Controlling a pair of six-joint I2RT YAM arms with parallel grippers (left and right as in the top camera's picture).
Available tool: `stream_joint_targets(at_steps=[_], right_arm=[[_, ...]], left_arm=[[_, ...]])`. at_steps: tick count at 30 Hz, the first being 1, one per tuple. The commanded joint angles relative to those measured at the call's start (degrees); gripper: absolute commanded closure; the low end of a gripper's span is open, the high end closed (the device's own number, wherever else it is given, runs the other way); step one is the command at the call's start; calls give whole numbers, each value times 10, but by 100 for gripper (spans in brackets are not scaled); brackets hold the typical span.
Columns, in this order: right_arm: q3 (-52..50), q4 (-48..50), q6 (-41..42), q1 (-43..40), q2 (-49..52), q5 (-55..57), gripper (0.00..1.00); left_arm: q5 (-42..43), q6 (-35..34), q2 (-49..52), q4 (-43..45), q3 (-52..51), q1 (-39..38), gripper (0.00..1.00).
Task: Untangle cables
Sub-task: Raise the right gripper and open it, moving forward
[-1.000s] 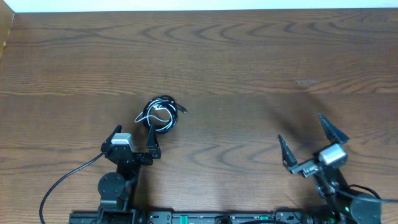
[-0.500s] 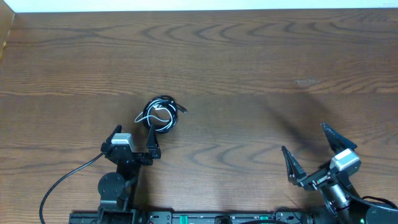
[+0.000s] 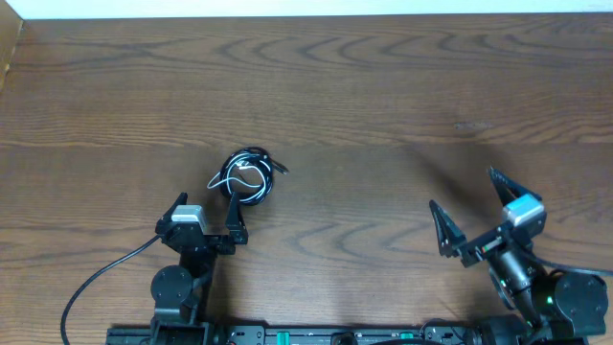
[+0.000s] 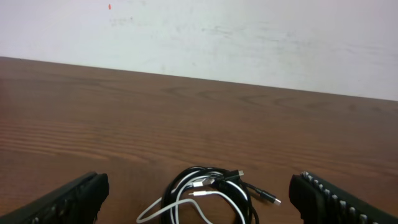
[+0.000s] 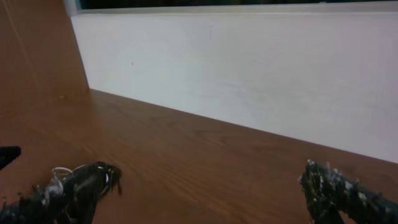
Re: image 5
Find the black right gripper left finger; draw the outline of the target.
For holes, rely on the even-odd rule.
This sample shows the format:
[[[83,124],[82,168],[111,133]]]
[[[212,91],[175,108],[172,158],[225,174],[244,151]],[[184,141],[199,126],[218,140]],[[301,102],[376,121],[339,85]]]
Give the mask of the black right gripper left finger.
[[[3,224],[91,223],[98,202],[114,188],[121,193],[120,168],[102,161],[79,166],[52,169],[53,177],[42,188],[32,187],[18,201],[1,207]]]

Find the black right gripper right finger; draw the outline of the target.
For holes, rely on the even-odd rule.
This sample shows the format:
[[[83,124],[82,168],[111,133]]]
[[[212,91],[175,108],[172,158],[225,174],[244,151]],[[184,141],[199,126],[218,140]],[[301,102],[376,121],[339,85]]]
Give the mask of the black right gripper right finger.
[[[343,212],[355,223],[397,224],[396,202],[346,178],[338,169],[309,159],[298,182],[310,223],[344,224]]]

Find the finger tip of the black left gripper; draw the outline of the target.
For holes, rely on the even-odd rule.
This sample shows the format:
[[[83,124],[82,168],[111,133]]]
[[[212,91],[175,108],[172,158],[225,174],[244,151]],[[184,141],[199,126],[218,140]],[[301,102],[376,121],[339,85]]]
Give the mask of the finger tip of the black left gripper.
[[[20,146],[1,146],[0,147],[0,169],[5,168],[21,155]]]

